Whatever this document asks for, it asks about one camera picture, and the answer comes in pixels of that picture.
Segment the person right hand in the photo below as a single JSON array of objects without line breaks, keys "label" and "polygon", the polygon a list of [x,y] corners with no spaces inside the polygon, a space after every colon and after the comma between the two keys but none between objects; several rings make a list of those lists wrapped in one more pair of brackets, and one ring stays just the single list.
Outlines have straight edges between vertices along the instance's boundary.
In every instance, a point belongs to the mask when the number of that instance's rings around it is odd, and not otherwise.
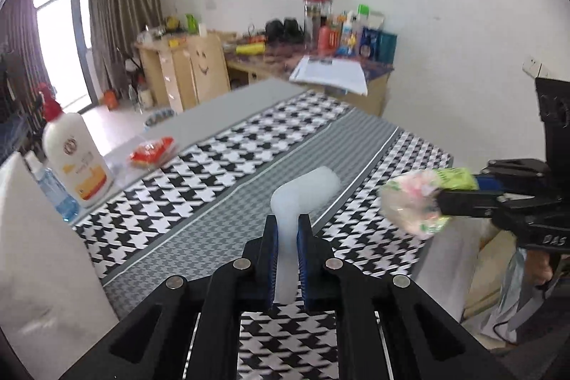
[{"label": "person right hand", "polygon": [[541,250],[527,250],[525,275],[535,286],[542,286],[549,282],[554,275],[550,264],[550,254]]}]

